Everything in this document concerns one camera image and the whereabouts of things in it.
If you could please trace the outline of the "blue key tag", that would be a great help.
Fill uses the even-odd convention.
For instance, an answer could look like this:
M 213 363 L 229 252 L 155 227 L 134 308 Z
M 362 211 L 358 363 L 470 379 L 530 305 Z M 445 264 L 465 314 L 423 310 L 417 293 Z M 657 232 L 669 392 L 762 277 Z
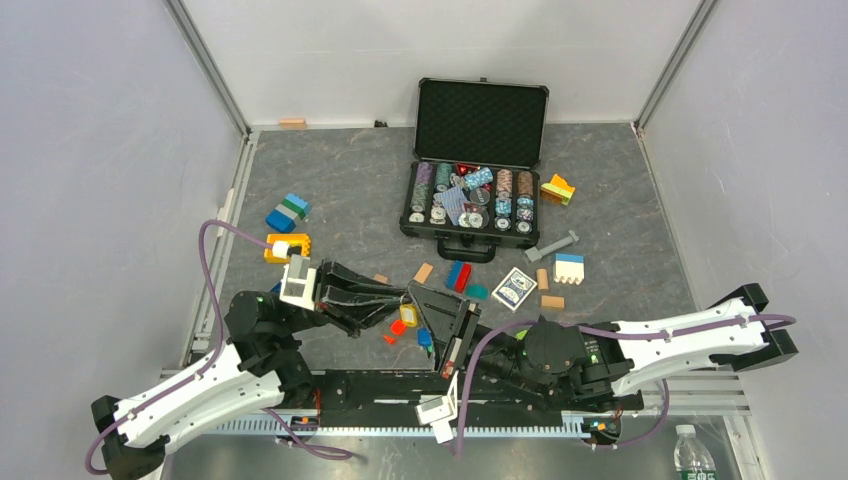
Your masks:
M 419 328 L 416 333 L 417 344 L 430 352 L 433 349 L 433 339 L 427 328 Z

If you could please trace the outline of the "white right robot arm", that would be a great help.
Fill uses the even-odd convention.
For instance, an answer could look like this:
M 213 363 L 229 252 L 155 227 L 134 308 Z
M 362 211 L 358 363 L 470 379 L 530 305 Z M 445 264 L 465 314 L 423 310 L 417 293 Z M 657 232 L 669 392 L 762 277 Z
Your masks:
M 539 318 L 520 338 L 480 325 L 480 312 L 468 300 L 419 283 L 410 284 L 409 294 L 442 377 L 486 374 L 591 408 L 681 372 L 719 366 L 752 371 L 799 352 L 787 330 L 794 318 L 766 313 L 769 300 L 757 283 L 695 313 L 595 325 Z

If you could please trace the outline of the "yellow key tag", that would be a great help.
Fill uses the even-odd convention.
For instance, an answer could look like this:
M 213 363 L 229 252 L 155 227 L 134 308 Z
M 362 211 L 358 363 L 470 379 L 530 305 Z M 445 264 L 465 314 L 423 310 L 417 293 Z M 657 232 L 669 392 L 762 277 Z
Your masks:
M 418 311 L 413 304 L 403 304 L 399 307 L 400 321 L 408 328 L 414 328 L 419 323 Z

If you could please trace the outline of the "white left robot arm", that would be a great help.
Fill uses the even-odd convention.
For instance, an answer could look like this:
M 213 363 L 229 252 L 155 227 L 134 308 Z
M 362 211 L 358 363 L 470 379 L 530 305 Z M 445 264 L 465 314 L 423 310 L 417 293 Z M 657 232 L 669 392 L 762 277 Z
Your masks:
M 219 344 L 197 362 L 130 398 L 105 395 L 92 416 L 99 432 L 89 452 L 104 468 L 90 473 L 140 479 L 202 431 L 254 410 L 307 407 L 314 376 L 301 355 L 301 331 L 334 325 L 350 337 L 408 302 L 407 289 L 357 274 L 335 261 L 295 256 L 276 290 L 241 291 L 221 317 Z

